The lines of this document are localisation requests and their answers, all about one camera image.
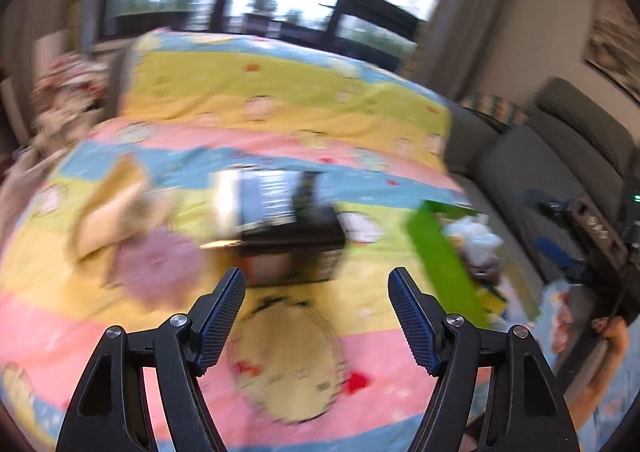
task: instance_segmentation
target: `green object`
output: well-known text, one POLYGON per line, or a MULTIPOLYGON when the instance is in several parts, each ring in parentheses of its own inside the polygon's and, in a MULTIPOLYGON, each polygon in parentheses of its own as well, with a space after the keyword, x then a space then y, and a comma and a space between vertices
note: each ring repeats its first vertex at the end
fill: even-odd
POLYGON ((406 228, 444 311, 459 313, 474 326, 490 329, 476 286, 449 239, 440 231, 437 213, 456 220, 475 216, 477 212, 471 208, 425 201, 411 216, 406 228))

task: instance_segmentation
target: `red dot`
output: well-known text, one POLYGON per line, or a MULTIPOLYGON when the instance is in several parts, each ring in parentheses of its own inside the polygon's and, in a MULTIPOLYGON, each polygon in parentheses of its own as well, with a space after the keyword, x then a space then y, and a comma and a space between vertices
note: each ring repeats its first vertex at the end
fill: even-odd
POLYGON ((345 394, 355 394, 359 390, 371 385, 371 380, 361 372, 351 371, 347 381, 342 386, 345 394))
POLYGON ((239 362, 236 362, 236 371, 238 372, 238 374, 242 374, 243 372, 249 371, 250 369, 251 369, 251 366, 244 360, 240 360, 239 362))

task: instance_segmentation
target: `sofa cushion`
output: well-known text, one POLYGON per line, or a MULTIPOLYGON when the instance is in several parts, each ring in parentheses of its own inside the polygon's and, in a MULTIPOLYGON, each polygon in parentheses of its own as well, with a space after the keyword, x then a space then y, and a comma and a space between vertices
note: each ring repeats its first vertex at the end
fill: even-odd
POLYGON ((633 138, 588 96, 566 80, 553 78, 537 96, 536 104, 578 132, 620 175, 626 174, 635 149, 633 138))
POLYGON ((584 194, 584 187, 558 155, 527 125, 504 134, 479 159, 473 180, 501 212, 507 226, 526 249, 547 282, 558 268, 540 254, 536 239, 548 238, 574 258, 580 246, 569 233, 527 205, 530 190, 564 201, 584 194))
MULTIPOLYGON (((540 296, 542 295, 544 282, 536 271, 535 266, 533 266, 529 257, 527 257, 527 254, 522 249, 520 243, 509 231, 507 225, 504 224, 504 220, 495 210, 491 201, 489 201, 473 181, 456 174, 452 174, 451 177, 465 190, 466 196, 469 201, 471 201, 473 207, 479 212, 489 216, 489 226, 491 226, 494 234, 504 241, 502 247, 505 249, 506 255, 522 272, 522 276, 525 281, 524 286, 529 294, 530 302, 533 305, 537 305, 540 300, 540 296)), ((520 285, 514 285, 514 287, 518 289, 518 292, 521 291, 519 286, 520 285)))
POLYGON ((569 125, 546 112, 535 111, 527 125, 566 163, 605 217, 615 222, 623 179, 604 156, 569 125))
POLYGON ((444 151, 450 172, 468 175, 476 160, 497 138, 498 132, 471 111, 451 103, 451 131, 444 151))

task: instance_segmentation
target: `striped pillow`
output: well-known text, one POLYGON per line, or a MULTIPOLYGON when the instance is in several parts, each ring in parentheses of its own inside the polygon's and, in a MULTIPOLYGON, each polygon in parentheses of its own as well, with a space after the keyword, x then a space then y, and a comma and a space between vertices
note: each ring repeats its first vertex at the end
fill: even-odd
POLYGON ((529 117, 523 108, 500 96, 473 93, 466 96, 460 105, 507 127, 522 124, 529 117))

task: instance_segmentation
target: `wall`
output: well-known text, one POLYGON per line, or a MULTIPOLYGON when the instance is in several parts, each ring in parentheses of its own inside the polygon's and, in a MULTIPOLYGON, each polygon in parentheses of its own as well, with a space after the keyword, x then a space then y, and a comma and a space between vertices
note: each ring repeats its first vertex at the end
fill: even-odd
POLYGON ((33 111, 33 43, 64 28, 78 30, 81 0, 12 0, 0 17, 0 67, 11 77, 15 99, 29 125, 33 111))
POLYGON ((551 76, 571 82, 640 140, 640 106, 582 62, 594 0, 507 0, 472 90, 530 106, 551 76))

